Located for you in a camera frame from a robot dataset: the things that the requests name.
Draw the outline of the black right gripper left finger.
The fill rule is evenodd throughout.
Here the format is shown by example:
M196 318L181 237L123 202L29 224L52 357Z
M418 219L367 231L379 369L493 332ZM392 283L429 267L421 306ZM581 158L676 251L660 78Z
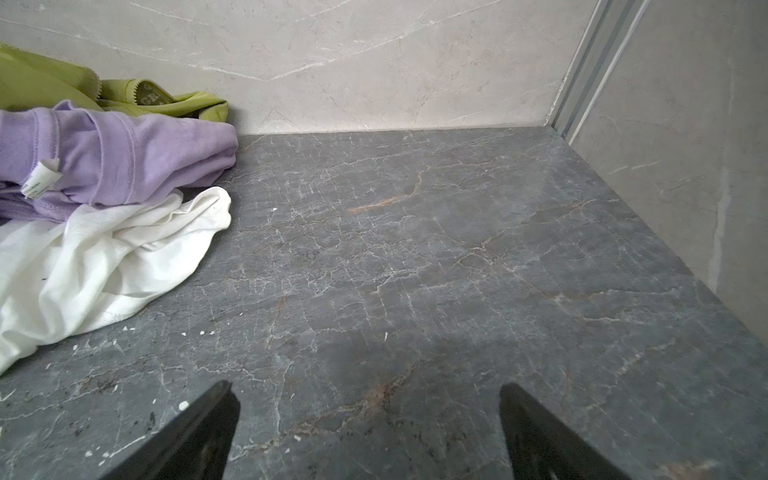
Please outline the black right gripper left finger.
M232 383L219 381L103 478L219 480L224 476L240 410Z

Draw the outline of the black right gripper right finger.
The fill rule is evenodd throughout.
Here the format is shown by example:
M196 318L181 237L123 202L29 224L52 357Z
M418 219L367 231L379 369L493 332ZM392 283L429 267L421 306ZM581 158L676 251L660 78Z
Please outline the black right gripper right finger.
M501 387L499 408L516 479L628 477L520 385Z

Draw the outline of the purple cloth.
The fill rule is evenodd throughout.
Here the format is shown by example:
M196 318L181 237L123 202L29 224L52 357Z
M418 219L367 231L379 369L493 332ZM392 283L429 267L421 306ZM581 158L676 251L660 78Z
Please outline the purple cloth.
M156 204L236 161L227 123L53 108L1 114L1 216L64 222L82 205Z

